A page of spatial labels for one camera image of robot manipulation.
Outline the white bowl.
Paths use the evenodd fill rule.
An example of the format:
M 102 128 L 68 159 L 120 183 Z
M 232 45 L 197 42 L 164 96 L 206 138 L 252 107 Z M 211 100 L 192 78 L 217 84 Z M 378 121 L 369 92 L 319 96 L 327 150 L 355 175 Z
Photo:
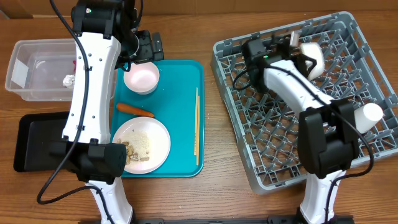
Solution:
M 322 49 L 316 42 L 300 44 L 300 51 L 305 56 L 310 58 L 307 60 L 306 66 L 308 70 L 308 80 L 313 80 L 323 74 L 325 69 L 325 62 Z

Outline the pink bowl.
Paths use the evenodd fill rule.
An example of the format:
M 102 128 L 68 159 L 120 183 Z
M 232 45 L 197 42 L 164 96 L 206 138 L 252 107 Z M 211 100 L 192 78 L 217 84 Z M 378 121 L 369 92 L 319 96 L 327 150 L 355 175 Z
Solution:
M 159 83 L 160 72 L 152 62 L 131 65 L 129 72 L 124 73 L 124 84 L 140 95 L 152 93 Z

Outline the white cup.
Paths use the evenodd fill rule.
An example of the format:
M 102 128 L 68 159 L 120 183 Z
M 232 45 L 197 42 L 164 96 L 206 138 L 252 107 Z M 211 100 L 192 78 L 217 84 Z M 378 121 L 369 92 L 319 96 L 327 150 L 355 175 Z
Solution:
M 382 108 L 375 103 L 368 103 L 354 110 L 356 129 L 364 134 L 375 126 L 383 117 Z

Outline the foil ball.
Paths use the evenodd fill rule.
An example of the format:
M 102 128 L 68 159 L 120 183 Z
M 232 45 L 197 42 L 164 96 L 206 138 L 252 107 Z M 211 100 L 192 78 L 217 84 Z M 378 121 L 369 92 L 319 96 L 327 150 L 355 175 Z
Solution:
M 66 75 L 62 84 L 68 89 L 73 89 L 75 86 L 75 75 Z

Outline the pink dinner plate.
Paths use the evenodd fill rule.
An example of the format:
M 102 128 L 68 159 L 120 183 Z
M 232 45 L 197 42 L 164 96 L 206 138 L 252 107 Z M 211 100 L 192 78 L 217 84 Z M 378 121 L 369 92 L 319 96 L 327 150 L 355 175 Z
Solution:
M 141 175 L 158 169 L 166 161 L 171 148 L 171 139 L 167 128 L 154 118 L 136 117 L 126 121 L 118 128 L 114 134 L 113 143 L 116 143 L 117 138 L 131 131 L 147 133 L 152 143 L 152 153 L 149 161 L 130 163 L 125 165 L 124 170 L 131 174 Z

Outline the peanuts and rice scraps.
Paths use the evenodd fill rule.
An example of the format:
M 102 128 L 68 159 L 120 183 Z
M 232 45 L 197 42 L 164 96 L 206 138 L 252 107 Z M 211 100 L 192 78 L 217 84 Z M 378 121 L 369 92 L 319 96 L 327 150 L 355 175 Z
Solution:
M 126 147 L 126 165 L 130 163 L 147 162 L 151 158 L 152 143 L 143 131 L 131 131 L 116 139 L 116 143 Z

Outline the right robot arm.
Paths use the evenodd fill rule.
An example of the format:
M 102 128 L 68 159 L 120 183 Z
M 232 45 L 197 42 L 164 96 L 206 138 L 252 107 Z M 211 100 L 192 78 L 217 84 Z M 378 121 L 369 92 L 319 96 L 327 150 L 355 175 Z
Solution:
M 246 73 L 257 91 L 274 91 L 298 116 L 297 151 L 308 172 L 303 222 L 332 223 L 338 184 L 359 154 L 354 108 L 312 84 L 325 67 L 320 46 L 290 42 L 284 37 L 270 45 L 261 39 L 243 43 Z

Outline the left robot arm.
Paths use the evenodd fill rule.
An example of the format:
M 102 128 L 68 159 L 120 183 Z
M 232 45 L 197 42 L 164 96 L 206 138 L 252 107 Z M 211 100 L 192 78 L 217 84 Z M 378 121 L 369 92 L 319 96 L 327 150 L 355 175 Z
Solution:
M 164 58 L 160 35 L 138 29 L 141 18 L 134 1 L 78 1 L 65 23 L 76 45 L 75 81 L 62 138 L 50 154 L 93 194 L 101 223 L 136 221 L 121 179 L 127 152 L 111 141 L 109 103 L 118 69 Z

